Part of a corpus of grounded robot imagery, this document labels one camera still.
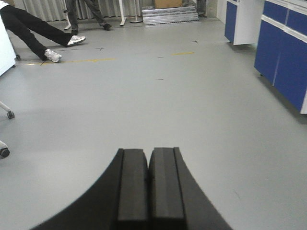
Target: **cabinet door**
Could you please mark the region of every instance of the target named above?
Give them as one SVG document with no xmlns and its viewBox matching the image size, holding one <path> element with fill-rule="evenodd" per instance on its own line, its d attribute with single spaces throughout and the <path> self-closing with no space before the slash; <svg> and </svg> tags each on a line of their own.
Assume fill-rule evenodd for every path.
<svg viewBox="0 0 307 230">
<path fill-rule="evenodd" d="M 285 23 L 287 12 L 288 9 L 286 3 L 282 1 L 270 0 L 264 2 L 263 15 L 268 16 L 279 23 Z"/>
<path fill-rule="evenodd" d="M 236 10 L 237 6 L 235 4 L 227 2 L 225 37 L 231 43 L 233 43 L 235 39 Z"/>
<path fill-rule="evenodd" d="M 305 11 L 306 12 L 303 14 L 290 10 L 287 26 L 304 35 L 307 35 L 307 9 L 305 9 Z"/>
<path fill-rule="evenodd" d="M 281 51 L 282 29 L 262 20 L 255 58 L 255 68 L 274 83 Z"/>
<path fill-rule="evenodd" d="M 275 87 L 301 111 L 307 89 L 307 38 L 284 33 Z"/>
</svg>

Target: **caster wheel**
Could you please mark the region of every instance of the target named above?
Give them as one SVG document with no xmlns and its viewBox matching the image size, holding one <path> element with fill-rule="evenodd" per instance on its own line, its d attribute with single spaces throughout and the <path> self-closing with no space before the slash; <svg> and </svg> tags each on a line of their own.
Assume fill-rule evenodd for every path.
<svg viewBox="0 0 307 230">
<path fill-rule="evenodd" d="M 7 156 L 9 156 L 10 151 L 8 149 L 1 149 L 0 150 L 0 156 L 2 156 L 3 158 L 6 158 Z"/>
<path fill-rule="evenodd" d="M 8 112 L 6 115 L 8 116 L 9 119 L 12 119 L 15 117 L 15 114 L 12 111 Z"/>
</svg>

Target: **shoe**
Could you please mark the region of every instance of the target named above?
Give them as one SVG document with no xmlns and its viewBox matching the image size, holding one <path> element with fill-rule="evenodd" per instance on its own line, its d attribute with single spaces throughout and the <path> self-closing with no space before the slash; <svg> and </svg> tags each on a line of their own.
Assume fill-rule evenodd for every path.
<svg viewBox="0 0 307 230">
<path fill-rule="evenodd" d="M 100 23 L 99 25 L 102 26 L 102 27 L 104 28 L 104 30 L 107 30 L 107 31 L 109 31 L 110 28 L 112 27 L 112 26 L 111 26 L 110 24 L 108 24 L 108 23 L 105 23 L 105 24 Z"/>
<path fill-rule="evenodd" d="M 78 33 L 79 33 L 78 30 L 71 30 L 71 34 L 72 34 L 72 35 L 77 35 Z"/>
<path fill-rule="evenodd" d="M 46 49 L 45 51 L 45 56 L 50 60 L 53 61 L 55 63 L 59 62 L 62 58 L 62 55 L 57 54 L 56 52 L 50 50 L 50 49 Z"/>
<path fill-rule="evenodd" d="M 84 36 L 76 36 L 76 35 L 73 35 L 70 39 L 70 41 L 67 43 L 67 46 L 74 46 L 76 44 L 79 44 L 81 42 L 84 42 L 86 39 L 86 37 Z"/>
</svg>

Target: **cabinet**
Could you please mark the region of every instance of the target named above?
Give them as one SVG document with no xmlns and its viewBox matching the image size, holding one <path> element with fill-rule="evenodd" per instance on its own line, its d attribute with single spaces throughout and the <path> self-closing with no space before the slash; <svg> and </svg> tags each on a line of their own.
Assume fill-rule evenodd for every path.
<svg viewBox="0 0 307 230">
<path fill-rule="evenodd" d="M 292 2 L 265 1 L 255 68 L 307 114 L 307 2 Z"/>
<path fill-rule="evenodd" d="M 15 64 L 15 53 L 0 16 L 0 75 Z"/>
<path fill-rule="evenodd" d="M 263 0 L 227 0 L 225 37 L 234 45 L 256 43 Z"/>
</svg>

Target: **cardboard box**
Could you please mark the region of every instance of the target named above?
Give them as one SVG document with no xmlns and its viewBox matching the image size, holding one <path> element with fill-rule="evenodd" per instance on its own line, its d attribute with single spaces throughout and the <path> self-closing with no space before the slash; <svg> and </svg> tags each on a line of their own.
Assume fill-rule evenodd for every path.
<svg viewBox="0 0 307 230">
<path fill-rule="evenodd" d="M 156 9 L 181 7 L 182 0 L 154 0 L 154 7 Z"/>
</svg>

